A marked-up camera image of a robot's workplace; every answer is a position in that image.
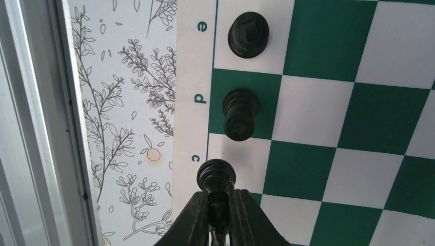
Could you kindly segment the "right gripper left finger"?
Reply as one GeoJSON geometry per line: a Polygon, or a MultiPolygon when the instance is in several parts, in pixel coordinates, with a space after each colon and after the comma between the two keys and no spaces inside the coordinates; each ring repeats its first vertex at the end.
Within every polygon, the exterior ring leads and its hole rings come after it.
{"type": "Polygon", "coordinates": [[[208,193],[198,191],[192,195],[166,234],[154,245],[207,245],[208,229],[208,193]]]}

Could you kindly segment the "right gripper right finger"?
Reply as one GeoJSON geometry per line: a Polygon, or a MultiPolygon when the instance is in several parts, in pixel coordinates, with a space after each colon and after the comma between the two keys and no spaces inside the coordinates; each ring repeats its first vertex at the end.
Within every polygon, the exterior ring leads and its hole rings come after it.
{"type": "Polygon", "coordinates": [[[229,191],[229,219],[231,245],[290,245],[246,189],[229,191]]]}

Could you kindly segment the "black bishop piece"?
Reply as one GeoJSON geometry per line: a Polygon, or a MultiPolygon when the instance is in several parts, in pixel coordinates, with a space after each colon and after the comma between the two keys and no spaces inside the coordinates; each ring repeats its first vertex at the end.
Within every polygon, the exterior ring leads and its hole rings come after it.
{"type": "Polygon", "coordinates": [[[197,185],[208,193],[208,223],[219,233],[229,228],[229,195],[227,188],[235,183],[236,174],[230,163],[223,159],[204,162],[196,175],[197,185]]]}

